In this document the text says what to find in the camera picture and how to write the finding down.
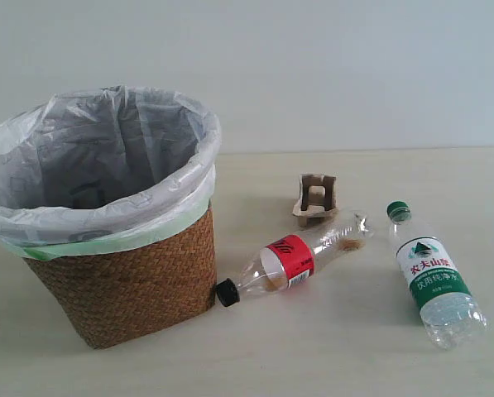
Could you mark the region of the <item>clear water bottle green cap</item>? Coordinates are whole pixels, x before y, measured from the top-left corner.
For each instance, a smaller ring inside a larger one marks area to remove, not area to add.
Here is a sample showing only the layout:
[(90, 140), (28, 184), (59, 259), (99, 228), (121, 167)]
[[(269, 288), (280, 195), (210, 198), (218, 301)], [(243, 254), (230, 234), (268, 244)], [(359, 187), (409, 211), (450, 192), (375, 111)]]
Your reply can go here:
[(487, 320), (432, 228), (402, 201), (386, 208), (390, 241), (431, 342), (449, 350), (481, 336)]

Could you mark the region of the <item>woven wicker waste basket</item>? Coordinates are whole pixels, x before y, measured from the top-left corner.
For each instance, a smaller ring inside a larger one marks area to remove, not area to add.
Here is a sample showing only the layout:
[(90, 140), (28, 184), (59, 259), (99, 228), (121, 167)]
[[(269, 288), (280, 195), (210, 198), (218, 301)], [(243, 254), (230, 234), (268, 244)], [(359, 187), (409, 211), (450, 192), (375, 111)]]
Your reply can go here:
[(26, 260), (94, 349), (184, 322), (215, 303), (213, 212), (161, 242), (95, 256)]

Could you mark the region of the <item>brown cardboard cup holder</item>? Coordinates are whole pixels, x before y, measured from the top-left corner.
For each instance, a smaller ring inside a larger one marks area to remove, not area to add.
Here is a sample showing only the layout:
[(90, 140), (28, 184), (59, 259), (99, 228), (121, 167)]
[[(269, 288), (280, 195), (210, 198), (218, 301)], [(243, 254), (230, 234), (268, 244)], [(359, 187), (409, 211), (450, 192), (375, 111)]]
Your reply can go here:
[(325, 174), (302, 174), (300, 193), (292, 214), (300, 227), (333, 218), (338, 213), (336, 177)]

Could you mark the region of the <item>white plastic bin liner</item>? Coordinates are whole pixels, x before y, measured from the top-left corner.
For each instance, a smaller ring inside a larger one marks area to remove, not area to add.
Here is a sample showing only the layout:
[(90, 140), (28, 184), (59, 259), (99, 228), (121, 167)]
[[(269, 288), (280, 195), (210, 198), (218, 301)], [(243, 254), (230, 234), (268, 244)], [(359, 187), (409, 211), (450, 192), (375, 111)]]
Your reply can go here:
[(217, 115), (176, 91), (57, 94), (0, 124), (0, 241), (48, 261), (173, 237), (209, 209), (221, 141)]

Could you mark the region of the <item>clear bottle red label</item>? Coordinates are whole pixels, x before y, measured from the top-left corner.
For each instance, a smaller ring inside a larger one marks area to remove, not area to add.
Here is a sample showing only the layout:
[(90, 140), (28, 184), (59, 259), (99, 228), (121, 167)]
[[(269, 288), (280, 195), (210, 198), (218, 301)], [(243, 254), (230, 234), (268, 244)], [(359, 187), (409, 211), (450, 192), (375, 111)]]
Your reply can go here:
[(333, 218), (264, 246), (236, 280), (227, 278), (216, 285), (217, 298), (229, 307), (243, 299), (290, 289), (340, 256), (361, 249), (372, 235), (365, 213), (340, 211)]

